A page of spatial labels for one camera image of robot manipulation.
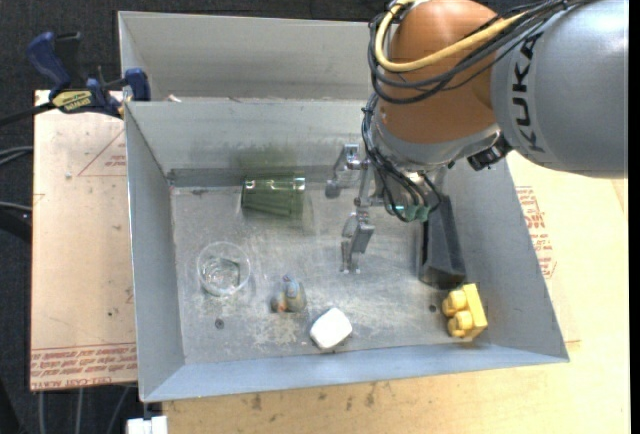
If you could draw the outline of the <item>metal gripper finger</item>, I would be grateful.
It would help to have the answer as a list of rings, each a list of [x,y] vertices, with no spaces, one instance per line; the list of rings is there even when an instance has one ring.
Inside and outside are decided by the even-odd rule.
[[[333,175],[326,182],[325,197],[337,198],[348,188],[358,187],[358,198],[365,198],[373,167],[368,157],[361,156],[359,144],[345,144],[333,166]]]
[[[355,255],[365,253],[374,232],[375,226],[371,223],[367,211],[356,211],[349,215],[342,230],[341,271],[343,273],[360,273]]]

